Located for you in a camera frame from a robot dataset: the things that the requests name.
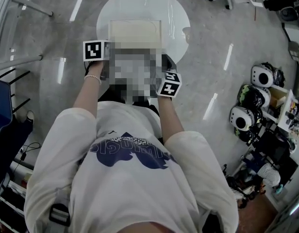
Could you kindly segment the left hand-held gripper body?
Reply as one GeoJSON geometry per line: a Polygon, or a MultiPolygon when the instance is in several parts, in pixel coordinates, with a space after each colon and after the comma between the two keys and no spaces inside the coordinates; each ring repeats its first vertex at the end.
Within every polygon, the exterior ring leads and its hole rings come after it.
{"type": "Polygon", "coordinates": [[[108,40],[83,41],[83,61],[89,63],[85,68],[86,75],[94,62],[102,61],[103,69],[101,72],[101,79],[109,79],[110,46],[111,42],[108,40]]]}

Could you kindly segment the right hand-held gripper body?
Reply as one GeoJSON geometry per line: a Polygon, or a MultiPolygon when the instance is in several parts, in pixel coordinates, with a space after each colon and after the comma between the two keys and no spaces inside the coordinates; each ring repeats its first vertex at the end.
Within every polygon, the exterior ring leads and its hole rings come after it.
{"type": "Polygon", "coordinates": [[[161,97],[174,98],[182,86],[182,77],[177,66],[167,55],[162,54],[162,71],[156,81],[156,94],[161,97]]]}

